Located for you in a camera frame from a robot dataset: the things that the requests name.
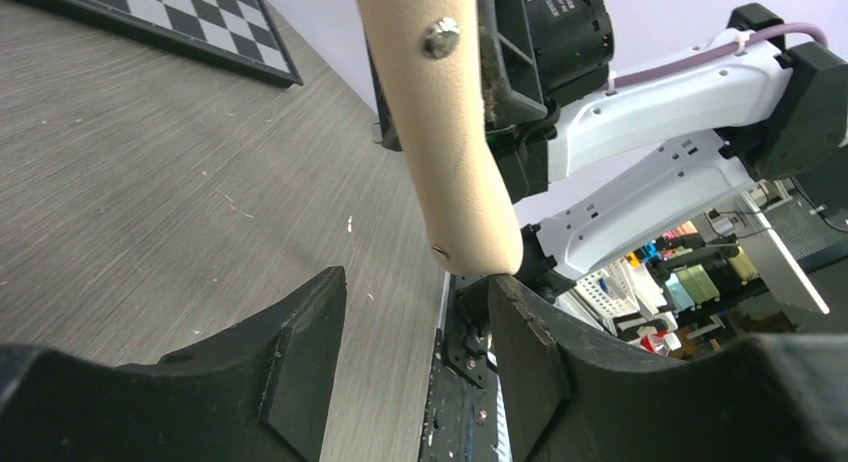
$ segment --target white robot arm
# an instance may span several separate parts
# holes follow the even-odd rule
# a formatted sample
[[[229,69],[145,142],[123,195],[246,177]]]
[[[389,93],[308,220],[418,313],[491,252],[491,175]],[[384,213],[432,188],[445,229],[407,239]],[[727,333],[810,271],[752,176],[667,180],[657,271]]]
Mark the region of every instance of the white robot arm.
[[[402,141],[437,260],[456,275],[520,274],[533,261],[509,202],[607,157],[662,143],[540,223],[536,245],[572,281],[759,180],[808,170],[845,134],[848,65],[815,27],[756,4],[712,40],[616,76],[603,0],[515,0],[509,17],[505,0],[357,1],[391,113],[381,119]],[[533,31],[548,22],[583,38],[551,45],[544,33],[565,29]],[[787,49],[791,32],[814,42]],[[500,70],[500,99],[488,100],[486,70],[479,83],[481,60]]]

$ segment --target screw head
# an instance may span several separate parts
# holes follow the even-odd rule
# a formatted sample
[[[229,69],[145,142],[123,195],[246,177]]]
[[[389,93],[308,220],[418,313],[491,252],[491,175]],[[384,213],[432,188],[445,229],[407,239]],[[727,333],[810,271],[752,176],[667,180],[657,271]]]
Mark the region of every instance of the screw head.
[[[424,55],[431,59],[444,59],[459,44],[459,24],[450,17],[442,17],[424,32]]]

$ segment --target black plastic part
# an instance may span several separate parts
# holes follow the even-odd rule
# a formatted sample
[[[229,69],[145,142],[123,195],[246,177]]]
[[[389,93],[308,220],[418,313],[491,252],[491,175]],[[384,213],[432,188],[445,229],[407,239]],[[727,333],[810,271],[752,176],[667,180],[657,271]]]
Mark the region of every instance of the black plastic part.
[[[665,282],[676,270],[694,267],[715,260],[727,260],[739,255],[738,246],[701,247],[668,260],[654,259],[648,262],[648,270],[658,281]]]
[[[783,19],[778,17],[777,14],[765,8],[762,4],[753,3],[733,9],[730,20],[727,22],[727,28],[740,31],[757,31],[782,24]],[[769,39],[769,42],[781,51],[786,50],[786,36],[779,35]]]
[[[344,325],[344,270],[156,365],[0,346],[3,461],[314,461]]]
[[[673,250],[678,248],[700,249],[706,245],[707,242],[704,240],[704,237],[701,234],[683,234],[672,238],[660,237],[654,243],[654,246],[659,251]]]
[[[845,337],[747,338],[685,363],[595,330],[512,277],[490,283],[516,462],[848,458]]]
[[[545,254],[536,235],[540,226],[526,225],[521,229],[524,257],[515,277],[530,290],[553,304],[556,298],[575,287],[576,283],[555,271],[556,258]],[[459,291],[457,306],[462,317],[478,330],[489,330],[489,282],[480,279]]]
[[[527,24],[527,0],[477,0],[480,60],[488,126],[500,129],[543,118],[533,42]]]
[[[486,338],[485,331],[471,323],[461,304],[454,302],[452,294],[445,313],[445,327],[441,341],[444,365],[479,389],[486,383]]]
[[[752,167],[766,180],[810,170],[839,150],[848,118],[848,64],[815,42],[786,52],[792,77]]]
[[[442,334],[436,335],[419,462],[497,462],[497,373],[485,367],[481,385],[471,385],[443,361]]]
[[[604,0],[531,0],[527,19],[546,97],[564,107],[603,86],[614,54]]]
[[[288,53],[282,37],[277,30],[277,25],[268,15],[268,10],[263,0],[256,0],[260,12],[268,22],[271,34],[280,46],[280,51],[285,58],[290,72],[274,69],[259,63],[238,57],[211,45],[194,42],[177,32],[161,27],[154,27],[143,23],[130,16],[124,16],[115,11],[106,10],[88,0],[15,0],[22,4],[31,5],[40,9],[74,19],[83,24],[106,30],[114,34],[148,44],[183,57],[188,57],[199,62],[220,67],[224,70],[234,72],[245,77],[259,80],[277,87],[288,88],[292,84],[303,85],[303,79],[295,67],[294,61]]]
[[[548,190],[548,139],[554,135],[556,130],[550,127],[525,142],[489,145],[513,204]]]

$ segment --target gray table surface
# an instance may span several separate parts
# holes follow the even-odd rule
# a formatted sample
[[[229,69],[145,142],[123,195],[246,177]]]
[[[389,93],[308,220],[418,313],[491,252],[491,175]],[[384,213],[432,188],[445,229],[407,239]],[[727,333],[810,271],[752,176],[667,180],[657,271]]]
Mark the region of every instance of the gray table surface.
[[[403,158],[278,23],[305,87],[0,0],[0,342],[152,363],[343,265],[322,460],[414,460],[442,273]]]

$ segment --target beige cylindrical object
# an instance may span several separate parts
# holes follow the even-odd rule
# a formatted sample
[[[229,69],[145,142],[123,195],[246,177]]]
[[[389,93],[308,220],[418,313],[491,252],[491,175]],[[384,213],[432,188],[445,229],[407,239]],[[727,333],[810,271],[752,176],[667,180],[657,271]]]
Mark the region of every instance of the beige cylindrical object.
[[[477,0],[356,1],[436,260],[457,275],[514,274],[523,244],[485,139]],[[433,58],[425,34],[445,19],[458,43]]]

